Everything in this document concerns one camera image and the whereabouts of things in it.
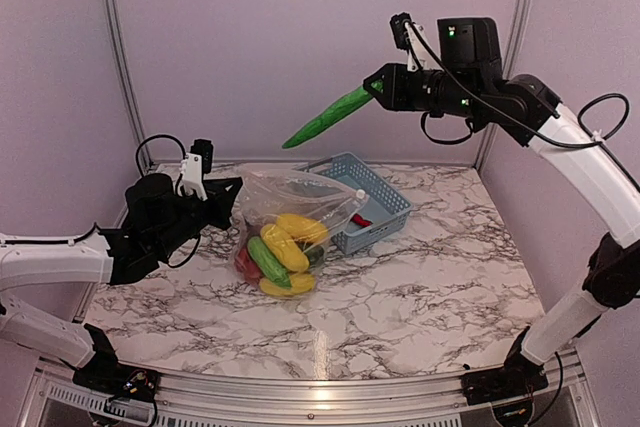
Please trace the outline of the red fake chili pepper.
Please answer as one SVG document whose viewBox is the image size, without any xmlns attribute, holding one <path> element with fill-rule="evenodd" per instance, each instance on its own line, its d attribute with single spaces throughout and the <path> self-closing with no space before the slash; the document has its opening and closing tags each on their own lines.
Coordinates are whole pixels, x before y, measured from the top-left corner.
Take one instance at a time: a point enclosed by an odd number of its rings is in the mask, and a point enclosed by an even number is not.
<svg viewBox="0 0 640 427">
<path fill-rule="evenodd" d="M 369 226 L 371 226 L 373 224 L 372 221 L 367 220 L 365 218 L 363 218 L 361 215 L 359 214 L 355 214 L 350 221 L 352 223 L 354 223 L 355 225 L 359 226 L 360 228 L 367 228 Z"/>
</svg>

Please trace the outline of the small yellow fake corn cob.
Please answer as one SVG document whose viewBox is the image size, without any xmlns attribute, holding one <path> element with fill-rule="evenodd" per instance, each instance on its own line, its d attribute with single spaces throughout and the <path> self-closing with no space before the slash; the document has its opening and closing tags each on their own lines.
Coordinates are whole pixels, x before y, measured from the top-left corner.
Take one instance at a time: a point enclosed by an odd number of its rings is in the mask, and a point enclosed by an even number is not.
<svg viewBox="0 0 640 427">
<path fill-rule="evenodd" d="M 297 273 L 289 276 L 289 283 L 281 287 L 267 278 L 259 282 L 259 289 L 272 297 L 293 297 L 310 292 L 314 289 L 316 278 L 309 273 Z"/>
</svg>

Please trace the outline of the left aluminium corner post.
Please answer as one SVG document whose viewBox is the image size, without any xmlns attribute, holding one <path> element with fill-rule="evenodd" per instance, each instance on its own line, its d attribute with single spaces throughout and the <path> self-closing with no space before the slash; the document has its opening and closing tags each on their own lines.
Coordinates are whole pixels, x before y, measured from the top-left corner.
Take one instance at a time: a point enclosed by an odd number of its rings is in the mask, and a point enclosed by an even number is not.
<svg viewBox="0 0 640 427">
<path fill-rule="evenodd" d="M 142 117 L 139 111 L 134 85 L 126 55 L 124 36 L 120 22 L 117 0 L 103 0 L 106 24 L 110 37 L 116 72 L 124 99 L 126 114 L 136 145 L 146 138 Z"/>
</svg>

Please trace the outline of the clear zip top bag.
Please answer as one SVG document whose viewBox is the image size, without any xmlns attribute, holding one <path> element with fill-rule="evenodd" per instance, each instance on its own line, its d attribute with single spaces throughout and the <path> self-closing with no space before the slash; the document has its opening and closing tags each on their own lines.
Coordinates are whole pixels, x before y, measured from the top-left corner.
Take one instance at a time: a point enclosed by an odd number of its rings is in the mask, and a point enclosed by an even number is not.
<svg viewBox="0 0 640 427">
<path fill-rule="evenodd" d="M 272 297 L 312 291 L 328 244 L 360 214 L 368 193 L 301 170 L 246 167 L 241 177 L 237 274 Z"/>
</svg>

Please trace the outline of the aluminium front rail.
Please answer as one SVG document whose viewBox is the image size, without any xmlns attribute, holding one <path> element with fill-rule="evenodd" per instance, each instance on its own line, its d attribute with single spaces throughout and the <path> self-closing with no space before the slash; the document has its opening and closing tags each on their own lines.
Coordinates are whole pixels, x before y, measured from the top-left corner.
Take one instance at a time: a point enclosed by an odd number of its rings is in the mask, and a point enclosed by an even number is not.
<svg viewBox="0 0 640 427">
<path fill-rule="evenodd" d="M 108 403 L 77 386 L 65 365 L 38 361 L 18 414 L 20 426 L 494 426 L 496 416 L 528 414 L 538 426 L 599 426 L 580 358 L 562 352 L 544 372 L 549 385 L 532 394 L 471 405 L 462 372 L 375 380 L 260 379 L 162 369 L 156 403 Z"/>
</svg>

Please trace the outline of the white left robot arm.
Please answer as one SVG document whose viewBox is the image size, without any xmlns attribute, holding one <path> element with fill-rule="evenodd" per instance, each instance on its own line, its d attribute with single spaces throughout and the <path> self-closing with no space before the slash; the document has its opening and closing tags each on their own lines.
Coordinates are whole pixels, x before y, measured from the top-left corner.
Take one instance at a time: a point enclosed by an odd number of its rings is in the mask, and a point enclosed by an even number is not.
<svg viewBox="0 0 640 427">
<path fill-rule="evenodd" d="M 128 212 L 114 229 L 92 227 L 76 238 L 1 238 L 1 337 L 61 360 L 74 382 L 103 393 L 154 393 L 157 376 L 121 363 L 103 330 L 74 324 L 36 308 L 13 290 L 56 283 L 134 284 L 167 265 L 207 227 L 227 230 L 243 181 L 204 180 L 195 193 L 176 192 L 162 173 L 139 179 L 125 193 Z"/>
</svg>

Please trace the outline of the green fake cucumber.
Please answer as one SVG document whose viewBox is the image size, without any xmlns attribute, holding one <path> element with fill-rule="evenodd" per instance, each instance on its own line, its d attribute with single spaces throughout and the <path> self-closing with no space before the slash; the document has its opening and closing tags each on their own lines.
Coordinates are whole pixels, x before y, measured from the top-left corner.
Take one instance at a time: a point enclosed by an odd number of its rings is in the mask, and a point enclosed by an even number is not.
<svg viewBox="0 0 640 427">
<path fill-rule="evenodd" d="M 373 99 L 363 87 L 358 87 L 329 105 L 324 111 L 308 121 L 281 146 L 282 149 L 298 147 L 324 133 L 335 124 L 352 115 Z"/>
</svg>

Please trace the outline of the red fake grape bunch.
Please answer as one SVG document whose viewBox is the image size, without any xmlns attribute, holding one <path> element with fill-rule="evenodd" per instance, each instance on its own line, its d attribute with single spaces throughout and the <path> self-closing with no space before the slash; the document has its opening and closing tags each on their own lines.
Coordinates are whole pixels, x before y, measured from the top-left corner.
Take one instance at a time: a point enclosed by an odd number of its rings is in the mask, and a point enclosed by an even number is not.
<svg viewBox="0 0 640 427">
<path fill-rule="evenodd" d="M 246 283 L 254 286 L 259 284 L 262 278 L 262 271 L 250 257 L 246 246 L 242 247 L 236 254 L 234 265 Z"/>
</svg>

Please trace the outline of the green fake leafy vegetable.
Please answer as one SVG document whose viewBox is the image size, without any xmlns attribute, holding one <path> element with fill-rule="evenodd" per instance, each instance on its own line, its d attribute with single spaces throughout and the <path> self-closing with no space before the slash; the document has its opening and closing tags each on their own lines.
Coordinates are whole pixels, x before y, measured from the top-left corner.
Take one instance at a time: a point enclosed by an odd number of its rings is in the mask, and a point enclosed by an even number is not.
<svg viewBox="0 0 640 427">
<path fill-rule="evenodd" d="M 311 245 L 302 243 L 299 245 L 299 248 L 308 259 L 309 268 L 318 267 L 323 263 L 325 257 L 325 249 L 322 245 Z"/>
</svg>

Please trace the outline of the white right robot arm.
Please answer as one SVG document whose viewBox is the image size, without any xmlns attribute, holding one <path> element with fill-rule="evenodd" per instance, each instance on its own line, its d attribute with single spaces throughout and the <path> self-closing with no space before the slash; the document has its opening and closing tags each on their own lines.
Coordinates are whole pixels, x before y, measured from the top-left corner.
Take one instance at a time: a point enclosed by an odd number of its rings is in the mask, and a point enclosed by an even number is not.
<svg viewBox="0 0 640 427">
<path fill-rule="evenodd" d="M 368 111 L 406 120 L 411 136 L 446 150 L 494 133 L 473 166 L 522 256 L 548 335 L 573 346 L 605 417 L 639 380 L 639 300 L 587 318 L 566 308 L 610 229 L 591 184 L 619 206 L 621 238 L 639 237 L 639 17 L 601 5 L 535 14 L 510 54 L 487 17 L 425 21 L 417 44 L 427 65 L 400 104 L 373 98 Z"/>
</svg>

